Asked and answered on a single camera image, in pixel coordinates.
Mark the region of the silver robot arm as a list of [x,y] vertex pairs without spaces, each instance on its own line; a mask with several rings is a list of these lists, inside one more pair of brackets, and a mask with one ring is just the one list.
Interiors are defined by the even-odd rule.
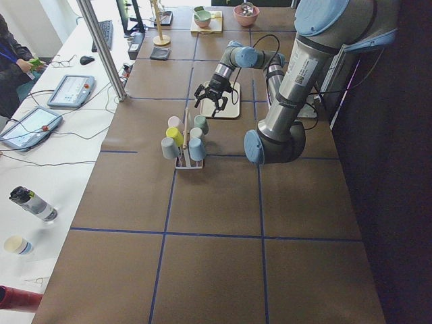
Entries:
[[306,137],[298,113],[326,62],[341,50],[362,53],[381,49],[396,37],[399,1],[301,1],[294,16],[296,38],[287,70],[283,55],[232,41],[197,101],[210,99],[215,112],[225,109],[225,92],[236,68],[263,70],[271,104],[266,118],[244,137],[244,151],[255,164],[286,163],[303,152]]

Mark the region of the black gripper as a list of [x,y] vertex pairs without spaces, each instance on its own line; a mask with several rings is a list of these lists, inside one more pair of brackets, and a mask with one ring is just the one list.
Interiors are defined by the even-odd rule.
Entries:
[[211,117],[215,117],[217,113],[223,111],[227,104],[227,97],[223,97],[224,93],[231,93],[232,86],[230,79],[214,73],[209,81],[208,86],[200,84],[194,92],[196,99],[194,107],[198,108],[203,99],[211,99],[214,103],[214,109]]

